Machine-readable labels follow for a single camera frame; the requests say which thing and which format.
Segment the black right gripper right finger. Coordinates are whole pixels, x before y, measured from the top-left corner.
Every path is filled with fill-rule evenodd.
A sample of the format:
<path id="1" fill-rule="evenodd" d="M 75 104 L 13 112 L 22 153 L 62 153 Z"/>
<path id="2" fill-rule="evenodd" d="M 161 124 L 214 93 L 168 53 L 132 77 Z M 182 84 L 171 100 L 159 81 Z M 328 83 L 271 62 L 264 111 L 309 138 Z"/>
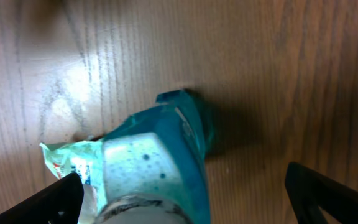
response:
<path id="1" fill-rule="evenodd" d="M 285 188 L 298 223 L 358 223 L 358 192 L 297 162 L 288 164 Z"/>

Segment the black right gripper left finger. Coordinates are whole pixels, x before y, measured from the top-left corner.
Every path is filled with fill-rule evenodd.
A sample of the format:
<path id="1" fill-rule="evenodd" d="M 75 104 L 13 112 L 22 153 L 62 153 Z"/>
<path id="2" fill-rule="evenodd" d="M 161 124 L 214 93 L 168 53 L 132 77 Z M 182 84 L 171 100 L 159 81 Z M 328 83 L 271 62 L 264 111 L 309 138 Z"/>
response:
<path id="1" fill-rule="evenodd" d="M 78 174 L 71 173 L 0 214 L 1 224 L 77 224 L 84 198 Z"/>

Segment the teal wet wipes pack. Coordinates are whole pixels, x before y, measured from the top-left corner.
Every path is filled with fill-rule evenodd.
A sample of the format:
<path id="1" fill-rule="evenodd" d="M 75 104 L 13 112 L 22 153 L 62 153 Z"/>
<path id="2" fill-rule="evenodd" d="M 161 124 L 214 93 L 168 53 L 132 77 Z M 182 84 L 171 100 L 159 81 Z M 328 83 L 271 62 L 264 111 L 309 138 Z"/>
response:
<path id="1" fill-rule="evenodd" d="M 94 223 L 95 218 L 107 204 L 103 181 L 103 158 L 101 141 L 73 143 L 41 143 L 45 165 L 61 179 L 68 174 L 79 175 L 84 188 L 79 223 Z"/>

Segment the teal mouthwash bottle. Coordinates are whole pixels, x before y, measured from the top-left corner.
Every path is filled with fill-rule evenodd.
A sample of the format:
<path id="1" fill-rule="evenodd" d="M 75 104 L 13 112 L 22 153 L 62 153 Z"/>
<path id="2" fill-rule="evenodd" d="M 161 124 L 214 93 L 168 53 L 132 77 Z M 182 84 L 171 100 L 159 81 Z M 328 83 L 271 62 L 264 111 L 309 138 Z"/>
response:
<path id="1" fill-rule="evenodd" d="M 102 140 L 107 203 L 96 223 L 209 223 L 204 159 L 213 133 L 203 102 L 186 90 L 159 94 Z"/>

